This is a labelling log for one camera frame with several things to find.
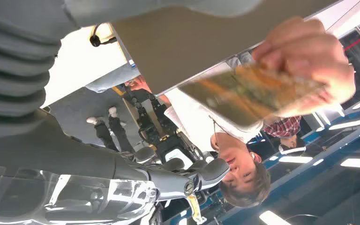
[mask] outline black pants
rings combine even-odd
[[[108,117],[110,129],[114,132],[115,136],[118,138],[120,149],[122,151],[130,151],[135,152],[133,147],[130,145],[128,137],[126,136],[125,129],[120,125],[120,119],[115,117]],[[114,151],[119,151],[114,144],[114,141],[110,135],[110,131],[108,130],[105,123],[98,123],[94,126],[96,129],[96,135],[103,141],[104,146],[112,149]]]

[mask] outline plaid shirt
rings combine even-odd
[[[263,129],[264,132],[273,137],[291,137],[300,131],[301,116],[281,118],[270,126]]]

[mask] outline floor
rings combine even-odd
[[[95,93],[87,88],[80,88],[50,105],[51,114],[56,117],[66,134],[77,137],[84,143],[100,146],[103,146],[103,143],[96,137],[93,125],[87,123],[86,119],[91,116],[102,116],[108,122],[108,108],[111,106],[117,107],[118,117],[127,124],[124,129],[131,145],[135,150],[140,149],[143,144],[137,132],[138,128],[122,98],[112,89]],[[119,148],[115,137],[113,140]]]

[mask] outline headset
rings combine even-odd
[[[99,47],[100,45],[106,45],[106,44],[110,44],[110,43],[114,43],[117,41],[117,38],[116,37],[112,37],[110,38],[108,41],[105,41],[103,43],[100,42],[100,38],[96,35],[96,31],[97,31],[97,28],[101,25],[98,24],[96,25],[96,27],[94,28],[94,31],[93,31],[93,35],[90,37],[89,41],[90,43],[94,46],[94,47]]]

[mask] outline gold card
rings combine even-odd
[[[247,64],[190,81],[179,89],[229,121],[247,127],[324,86],[285,72]]]

